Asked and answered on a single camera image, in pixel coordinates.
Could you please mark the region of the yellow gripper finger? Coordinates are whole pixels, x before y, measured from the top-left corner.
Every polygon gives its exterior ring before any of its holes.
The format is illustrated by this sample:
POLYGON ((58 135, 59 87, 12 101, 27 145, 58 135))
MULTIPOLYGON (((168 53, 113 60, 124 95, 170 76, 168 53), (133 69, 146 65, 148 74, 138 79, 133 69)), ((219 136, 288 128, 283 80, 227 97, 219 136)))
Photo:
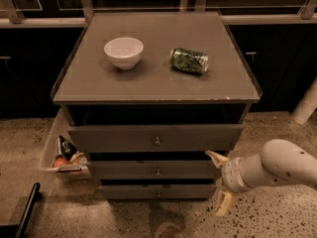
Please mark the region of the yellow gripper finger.
POLYGON ((225 166, 225 164, 228 162, 227 157, 220 155, 214 151, 207 150, 205 154, 211 158, 214 166, 217 169, 222 169, 225 166))
POLYGON ((236 193, 221 190, 219 192, 215 215, 225 216, 237 200, 238 195, 236 193))

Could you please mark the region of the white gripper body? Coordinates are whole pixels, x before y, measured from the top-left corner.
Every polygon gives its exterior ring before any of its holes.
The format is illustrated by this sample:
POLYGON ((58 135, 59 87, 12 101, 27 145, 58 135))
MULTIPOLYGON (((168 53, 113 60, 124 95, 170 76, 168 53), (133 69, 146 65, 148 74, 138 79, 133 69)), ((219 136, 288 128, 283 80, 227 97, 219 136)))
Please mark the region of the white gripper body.
POLYGON ((243 193, 251 189, 242 178, 240 162, 241 158, 229 160, 221 171, 224 187, 233 193, 243 193))

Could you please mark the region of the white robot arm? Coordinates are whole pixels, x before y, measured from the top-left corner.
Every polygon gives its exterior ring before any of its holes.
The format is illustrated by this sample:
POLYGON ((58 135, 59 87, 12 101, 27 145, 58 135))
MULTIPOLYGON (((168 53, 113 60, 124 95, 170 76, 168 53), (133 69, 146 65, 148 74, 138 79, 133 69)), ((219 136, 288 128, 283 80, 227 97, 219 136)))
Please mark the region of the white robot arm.
POLYGON ((281 139, 267 141, 258 154, 229 159, 207 150, 205 154, 221 171, 216 216, 224 216, 238 195, 260 186, 304 184, 317 189, 317 159, 297 145, 281 139))

